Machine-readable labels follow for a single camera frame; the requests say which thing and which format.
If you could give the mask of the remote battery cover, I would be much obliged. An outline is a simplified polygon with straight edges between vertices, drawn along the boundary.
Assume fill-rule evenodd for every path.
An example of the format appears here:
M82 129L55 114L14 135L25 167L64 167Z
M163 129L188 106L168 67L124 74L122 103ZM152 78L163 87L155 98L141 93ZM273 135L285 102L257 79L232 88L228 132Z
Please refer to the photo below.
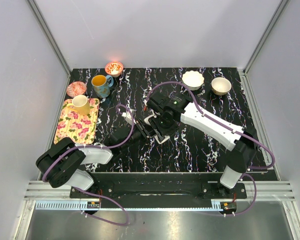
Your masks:
M158 143L163 144L164 142L166 142L169 139L170 139L170 136L166 135L162 140L158 140Z

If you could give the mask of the white remote control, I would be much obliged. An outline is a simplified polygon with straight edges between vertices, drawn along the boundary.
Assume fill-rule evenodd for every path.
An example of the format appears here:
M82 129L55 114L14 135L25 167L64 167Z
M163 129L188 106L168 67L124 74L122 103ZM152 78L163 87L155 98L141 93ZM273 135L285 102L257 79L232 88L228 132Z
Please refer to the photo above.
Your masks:
M158 129L158 126L156 125L156 123L154 122L154 119L149 119L149 116L148 117L146 117L143 121L147 124L147 125L149 125L149 126L151 126L152 127L152 129L153 129L153 131L154 131L154 133L155 133L155 135L156 135L156 133L160 133L159 132L159 129Z

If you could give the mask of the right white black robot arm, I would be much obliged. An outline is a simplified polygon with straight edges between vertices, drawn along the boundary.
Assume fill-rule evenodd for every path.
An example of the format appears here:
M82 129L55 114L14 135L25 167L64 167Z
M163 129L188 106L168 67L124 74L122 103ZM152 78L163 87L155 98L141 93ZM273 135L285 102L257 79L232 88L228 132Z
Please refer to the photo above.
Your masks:
M179 124L183 123L217 140L229 151L217 192L223 198L233 195L235 185L257 153L257 145L251 140L256 130L248 133L248 137L243 137L243 127L227 122L196 105L186 94L165 97L155 92L146 100L146 106L153 113L144 121L152 127L154 138L159 144L167 141L177 131Z

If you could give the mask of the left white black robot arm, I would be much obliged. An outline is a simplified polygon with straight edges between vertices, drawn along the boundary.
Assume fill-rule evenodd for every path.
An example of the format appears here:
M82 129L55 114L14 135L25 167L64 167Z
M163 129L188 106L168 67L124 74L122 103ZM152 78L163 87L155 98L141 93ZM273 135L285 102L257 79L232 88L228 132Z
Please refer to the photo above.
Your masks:
M94 163L105 165L134 143L149 140L155 134L151 125L136 120L133 128L118 129L101 145L84 146L65 137L43 153L35 165L42 173L42 180L52 188L69 185L80 188L86 197L92 198L98 193L98 185L89 173L79 167Z

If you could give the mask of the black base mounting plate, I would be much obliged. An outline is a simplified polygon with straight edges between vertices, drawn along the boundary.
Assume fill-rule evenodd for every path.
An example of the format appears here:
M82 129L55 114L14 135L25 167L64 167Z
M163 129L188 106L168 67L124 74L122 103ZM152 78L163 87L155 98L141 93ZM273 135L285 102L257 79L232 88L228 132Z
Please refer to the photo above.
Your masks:
M114 173L97 172L92 177L94 185L88 190L93 194L101 194L112 199L123 196L178 196L202 199L236 199L247 198L243 183L237 183L228 189L221 185L221 173Z

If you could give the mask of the floral pink tray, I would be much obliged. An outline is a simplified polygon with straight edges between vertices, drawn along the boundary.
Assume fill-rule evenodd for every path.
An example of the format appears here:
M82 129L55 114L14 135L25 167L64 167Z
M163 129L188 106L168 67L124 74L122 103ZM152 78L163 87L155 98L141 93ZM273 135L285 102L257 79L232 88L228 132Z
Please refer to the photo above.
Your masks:
M95 141L100 101L98 98L88 99L90 105L88 115L80 115L72 111L67 107L71 102L71 99L63 102L53 143L57 144L61 139L69 137L77 144L91 145Z

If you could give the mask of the white scalloped bowl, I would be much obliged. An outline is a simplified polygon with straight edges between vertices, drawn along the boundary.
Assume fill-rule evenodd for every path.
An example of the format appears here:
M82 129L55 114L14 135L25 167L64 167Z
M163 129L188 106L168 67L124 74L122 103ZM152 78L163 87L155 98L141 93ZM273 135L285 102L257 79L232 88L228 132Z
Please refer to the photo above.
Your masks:
M182 82L191 90L199 90L205 81L204 76L198 71L187 71L182 75Z

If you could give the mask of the blue mug yellow inside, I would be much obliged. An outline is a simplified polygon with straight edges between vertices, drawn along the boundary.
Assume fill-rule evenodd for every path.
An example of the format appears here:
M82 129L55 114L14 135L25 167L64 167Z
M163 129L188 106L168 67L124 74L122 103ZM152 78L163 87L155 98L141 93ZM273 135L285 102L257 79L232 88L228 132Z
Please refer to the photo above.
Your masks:
M96 75L92 78L91 84L97 96L105 99L111 93L114 79L111 75Z

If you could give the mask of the red patterned small bowl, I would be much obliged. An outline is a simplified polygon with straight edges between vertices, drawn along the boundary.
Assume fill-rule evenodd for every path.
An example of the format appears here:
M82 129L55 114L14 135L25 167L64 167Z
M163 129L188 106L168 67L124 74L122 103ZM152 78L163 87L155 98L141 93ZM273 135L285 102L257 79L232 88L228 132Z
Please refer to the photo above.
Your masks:
M111 61L105 66L105 72L112 77L119 77L123 72L124 66L119 61Z

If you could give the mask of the beige round bowl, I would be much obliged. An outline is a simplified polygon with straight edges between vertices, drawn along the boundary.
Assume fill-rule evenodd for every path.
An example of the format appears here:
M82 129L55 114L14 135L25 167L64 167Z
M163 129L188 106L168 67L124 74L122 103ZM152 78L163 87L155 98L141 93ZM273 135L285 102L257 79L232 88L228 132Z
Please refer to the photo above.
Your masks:
M214 94L223 96L232 89L232 84L224 77L216 77L211 82L211 88Z

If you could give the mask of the red patterned saucer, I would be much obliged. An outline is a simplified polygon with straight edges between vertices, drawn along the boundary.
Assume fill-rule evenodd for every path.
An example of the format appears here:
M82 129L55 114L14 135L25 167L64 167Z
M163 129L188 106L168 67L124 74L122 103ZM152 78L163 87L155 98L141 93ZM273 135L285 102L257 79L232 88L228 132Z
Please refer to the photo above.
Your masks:
M66 89L66 94L74 98L78 95L84 95L87 91L87 86L84 82L82 81L75 81L72 82Z

